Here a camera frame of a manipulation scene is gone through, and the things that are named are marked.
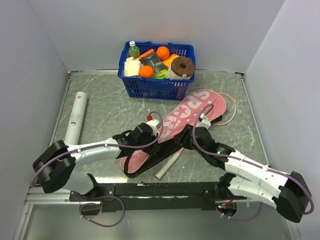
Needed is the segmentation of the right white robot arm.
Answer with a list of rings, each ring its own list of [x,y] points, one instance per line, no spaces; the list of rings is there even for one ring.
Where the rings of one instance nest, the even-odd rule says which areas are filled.
[[[267,204],[285,219],[299,223],[315,209],[304,177],[282,172],[216,142],[204,127],[187,125],[177,137],[181,146],[197,151],[211,166],[226,171],[218,193],[223,199],[240,196]]]

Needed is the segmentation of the orange carton box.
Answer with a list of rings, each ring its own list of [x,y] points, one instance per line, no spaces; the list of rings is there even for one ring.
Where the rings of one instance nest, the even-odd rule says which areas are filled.
[[[152,54],[152,53],[154,53],[154,52],[155,52],[154,49],[150,49],[150,50],[142,53],[140,56],[138,56],[138,57],[136,58],[136,60],[139,61],[141,58],[144,58],[144,57],[146,57],[146,56],[148,56],[148,55],[150,55],[150,54]]]

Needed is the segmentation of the orange fruit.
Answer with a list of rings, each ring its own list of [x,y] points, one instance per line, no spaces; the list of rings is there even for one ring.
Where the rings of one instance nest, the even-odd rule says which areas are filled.
[[[157,49],[156,54],[160,60],[164,61],[169,58],[170,50],[166,46],[160,46]]]
[[[154,69],[149,65],[144,65],[139,70],[139,77],[141,78],[153,78],[154,74]]]

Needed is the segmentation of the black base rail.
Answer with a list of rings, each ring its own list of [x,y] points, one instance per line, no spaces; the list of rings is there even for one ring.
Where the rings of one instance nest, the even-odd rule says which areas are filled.
[[[95,195],[81,197],[76,191],[69,195],[70,202],[89,203],[94,197],[102,203],[102,212],[122,209],[117,197],[129,210],[216,209],[216,203],[231,200],[231,192],[219,182],[153,182],[153,183],[99,183]]]

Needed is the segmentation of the white shuttlecock tube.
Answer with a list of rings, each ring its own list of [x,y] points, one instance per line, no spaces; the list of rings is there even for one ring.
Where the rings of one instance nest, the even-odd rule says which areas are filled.
[[[77,145],[79,142],[87,101],[88,95],[85,92],[78,91],[75,94],[64,138],[66,145]]]

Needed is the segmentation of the pink racket cover bag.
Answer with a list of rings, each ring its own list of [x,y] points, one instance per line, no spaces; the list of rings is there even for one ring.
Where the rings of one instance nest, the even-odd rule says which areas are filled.
[[[225,113],[226,107],[224,98],[212,90],[202,89],[190,93],[163,119],[163,132],[158,140],[159,151],[150,155],[136,150],[129,159],[122,158],[120,166],[124,174],[135,178],[170,157],[182,148],[174,137],[186,126],[197,126],[201,114],[205,114],[212,125],[215,119]]]

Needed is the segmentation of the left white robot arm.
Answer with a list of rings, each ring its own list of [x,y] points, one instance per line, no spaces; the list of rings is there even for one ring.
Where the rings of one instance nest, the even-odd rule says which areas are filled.
[[[93,201],[99,195],[96,180],[92,175],[76,172],[75,169],[102,160],[129,160],[138,150],[158,150],[158,139],[161,135],[158,126],[158,120],[149,120],[133,130],[124,131],[100,142],[82,145],[67,145],[58,140],[33,163],[35,176],[31,181],[32,186],[41,187],[46,194],[60,189],[75,191],[87,201]]]

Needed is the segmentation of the black green box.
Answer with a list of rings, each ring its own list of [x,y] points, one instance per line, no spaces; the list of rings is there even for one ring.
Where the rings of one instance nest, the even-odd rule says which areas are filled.
[[[155,52],[152,52],[146,56],[143,56],[140,59],[140,61],[144,66],[149,66],[153,69],[152,78],[154,78],[154,79],[165,79],[166,78],[167,69]]]

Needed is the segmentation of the orange snack packet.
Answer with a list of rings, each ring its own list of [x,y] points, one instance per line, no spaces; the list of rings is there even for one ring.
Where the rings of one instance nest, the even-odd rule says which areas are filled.
[[[166,68],[169,68],[171,66],[173,60],[175,60],[178,57],[179,57],[179,55],[173,53],[167,59],[163,60],[162,63]]]

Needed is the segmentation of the blue plastic basket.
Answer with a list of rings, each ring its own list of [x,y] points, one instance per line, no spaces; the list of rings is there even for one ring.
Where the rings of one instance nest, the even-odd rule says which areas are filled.
[[[153,43],[151,41],[137,41],[136,45],[139,48],[141,54],[147,52],[150,49],[157,50],[158,47],[164,46],[170,50],[170,53],[190,58],[193,64],[196,63],[194,47],[190,44],[171,42],[162,44]],[[120,55],[117,73],[117,76],[122,79],[129,97],[177,101],[181,101],[185,98],[189,85],[195,80],[194,75],[191,76],[189,80],[125,76],[125,61],[130,56],[128,53],[129,47],[130,42],[127,41],[124,44],[124,48]]]

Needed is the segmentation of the orange fruit front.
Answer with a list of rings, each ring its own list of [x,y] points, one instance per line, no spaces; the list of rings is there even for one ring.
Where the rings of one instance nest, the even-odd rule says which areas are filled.
[[[153,78],[154,74],[154,69],[149,65],[144,65],[139,70],[139,77],[141,78]]]

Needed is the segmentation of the green drink bottle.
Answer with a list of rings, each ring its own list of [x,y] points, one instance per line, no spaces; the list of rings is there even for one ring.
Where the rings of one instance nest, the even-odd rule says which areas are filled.
[[[128,55],[134,59],[138,58],[141,55],[139,47],[136,45],[135,41],[129,42]]]

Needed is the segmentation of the orange fruit rear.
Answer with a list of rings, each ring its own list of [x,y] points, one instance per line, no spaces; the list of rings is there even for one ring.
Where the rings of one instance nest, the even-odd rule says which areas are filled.
[[[160,60],[164,61],[169,58],[170,50],[166,46],[160,46],[157,49],[156,54]]]

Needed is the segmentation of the aluminium mounting rail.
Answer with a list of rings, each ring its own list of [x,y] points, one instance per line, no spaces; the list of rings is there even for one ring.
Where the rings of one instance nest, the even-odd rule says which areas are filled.
[[[53,193],[44,193],[40,187],[31,187],[26,195],[25,204],[29,205],[58,205],[69,202],[70,191],[60,189]]]

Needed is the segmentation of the white crumpled paper bag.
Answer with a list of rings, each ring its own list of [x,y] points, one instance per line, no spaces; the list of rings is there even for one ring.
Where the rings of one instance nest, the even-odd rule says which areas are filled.
[[[142,63],[133,57],[128,57],[124,62],[124,76],[138,77]]]

